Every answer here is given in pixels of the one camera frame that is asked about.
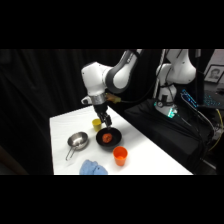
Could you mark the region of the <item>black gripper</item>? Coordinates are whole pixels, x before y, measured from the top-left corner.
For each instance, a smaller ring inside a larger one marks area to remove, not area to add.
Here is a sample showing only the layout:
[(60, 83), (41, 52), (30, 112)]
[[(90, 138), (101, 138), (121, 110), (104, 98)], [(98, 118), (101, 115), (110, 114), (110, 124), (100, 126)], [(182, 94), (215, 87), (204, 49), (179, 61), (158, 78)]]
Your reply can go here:
[(101, 117), (101, 122), (106, 125), (106, 127), (109, 129), (112, 126), (112, 120), (110, 115), (107, 115), (107, 103), (104, 102), (103, 104), (94, 105), (94, 110), (97, 113), (99, 117)]

